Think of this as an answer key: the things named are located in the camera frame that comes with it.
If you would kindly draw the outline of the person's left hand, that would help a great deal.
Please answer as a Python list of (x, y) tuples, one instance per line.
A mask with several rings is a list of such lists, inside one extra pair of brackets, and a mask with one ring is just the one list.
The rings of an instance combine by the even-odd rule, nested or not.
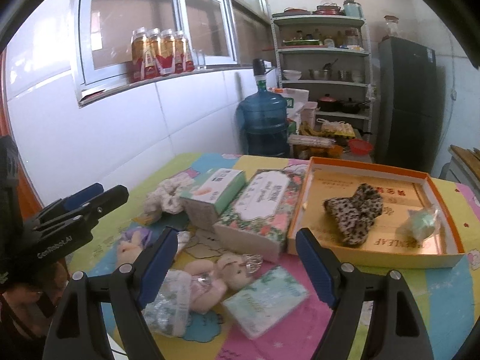
[(21, 336), (36, 339), (47, 334), (51, 317), (45, 316), (38, 302), (43, 296), (58, 306), (68, 284), (68, 271), (60, 262), (41, 270), (33, 283), (18, 283), (1, 294), (1, 305), (7, 304), (7, 316)]

